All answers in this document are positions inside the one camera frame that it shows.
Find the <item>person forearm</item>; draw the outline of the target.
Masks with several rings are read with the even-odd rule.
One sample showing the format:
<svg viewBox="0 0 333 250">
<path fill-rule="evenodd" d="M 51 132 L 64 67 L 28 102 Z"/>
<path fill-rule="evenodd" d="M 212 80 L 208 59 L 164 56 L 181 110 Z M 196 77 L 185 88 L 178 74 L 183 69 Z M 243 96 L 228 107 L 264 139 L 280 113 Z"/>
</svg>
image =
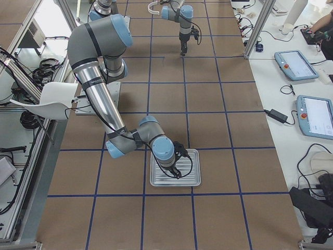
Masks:
<svg viewBox="0 0 333 250">
<path fill-rule="evenodd" d="M 316 21 L 312 27 L 310 28 L 312 33 L 315 33 L 316 31 L 318 31 L 319 29 L 329 25 L 332 22 L 332 11 L 321 17 L 318 21 Z"/>
</svg>

